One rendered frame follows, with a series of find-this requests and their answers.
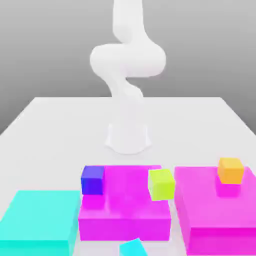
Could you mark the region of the small yellow-green cube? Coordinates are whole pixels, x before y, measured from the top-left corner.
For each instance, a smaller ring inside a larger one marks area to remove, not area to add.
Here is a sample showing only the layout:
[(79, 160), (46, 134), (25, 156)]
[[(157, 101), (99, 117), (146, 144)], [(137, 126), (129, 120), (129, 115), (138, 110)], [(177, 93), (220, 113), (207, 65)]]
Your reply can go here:
[(170, 169), (150, 169), (148, 171), (148, 191), (152, 201), (172, 200), (176, 181)]

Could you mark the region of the small blue cube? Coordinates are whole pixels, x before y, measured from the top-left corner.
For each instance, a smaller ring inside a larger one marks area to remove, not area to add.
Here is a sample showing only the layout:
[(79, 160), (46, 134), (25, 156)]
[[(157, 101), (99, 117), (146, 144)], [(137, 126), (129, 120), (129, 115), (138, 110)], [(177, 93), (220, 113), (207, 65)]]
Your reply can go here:
[(103, 165), (86, 165), (81, 174), (83, 195), (103, 195), (105, 167)]

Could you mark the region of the large cyan box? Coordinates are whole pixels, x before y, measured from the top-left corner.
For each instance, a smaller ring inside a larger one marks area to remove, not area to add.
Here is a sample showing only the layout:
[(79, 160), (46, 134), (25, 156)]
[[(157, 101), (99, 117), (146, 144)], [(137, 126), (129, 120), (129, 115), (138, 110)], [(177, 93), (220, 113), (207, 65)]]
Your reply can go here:
[(0, 220), (0, 256), (73, 256), (78, 190), (19, 190)]

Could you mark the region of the small orange cube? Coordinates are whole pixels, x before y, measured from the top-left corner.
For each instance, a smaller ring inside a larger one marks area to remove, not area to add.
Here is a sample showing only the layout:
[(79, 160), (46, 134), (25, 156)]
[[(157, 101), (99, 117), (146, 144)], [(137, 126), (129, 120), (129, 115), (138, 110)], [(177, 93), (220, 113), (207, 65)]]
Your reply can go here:
[(245, 167), (237, 157), (221, 157), (218, 162), (217, 174), (222, 184), (240, 185)]

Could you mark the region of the large pink box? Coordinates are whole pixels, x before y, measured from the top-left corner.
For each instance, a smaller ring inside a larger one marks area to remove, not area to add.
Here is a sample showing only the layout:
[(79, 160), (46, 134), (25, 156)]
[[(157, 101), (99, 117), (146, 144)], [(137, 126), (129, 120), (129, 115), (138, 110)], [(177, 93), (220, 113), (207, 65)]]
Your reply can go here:
[(256, 175), (222, 184), (214, 166), (177, 166), (174, 202), (189, 256), (256, 256)]

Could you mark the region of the large magenta box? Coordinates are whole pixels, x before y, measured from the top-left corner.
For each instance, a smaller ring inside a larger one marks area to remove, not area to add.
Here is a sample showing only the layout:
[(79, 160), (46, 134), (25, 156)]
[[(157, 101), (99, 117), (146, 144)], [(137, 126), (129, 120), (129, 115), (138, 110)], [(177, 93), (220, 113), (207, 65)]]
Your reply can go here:
[(149, 170), (161, 165), (104, 165), (103, 195), (82, 195), (78, 215), (81, 241), (168, 241), (170, 207), (152, 201)]

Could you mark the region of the small cyan cube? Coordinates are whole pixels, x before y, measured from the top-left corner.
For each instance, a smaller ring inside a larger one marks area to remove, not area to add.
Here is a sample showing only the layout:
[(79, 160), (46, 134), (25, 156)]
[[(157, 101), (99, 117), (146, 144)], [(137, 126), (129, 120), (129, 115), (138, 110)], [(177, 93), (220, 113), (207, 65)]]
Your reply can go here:
[(139, 238), (122, 243), (119, 246), (119, 256), (148, 256)]

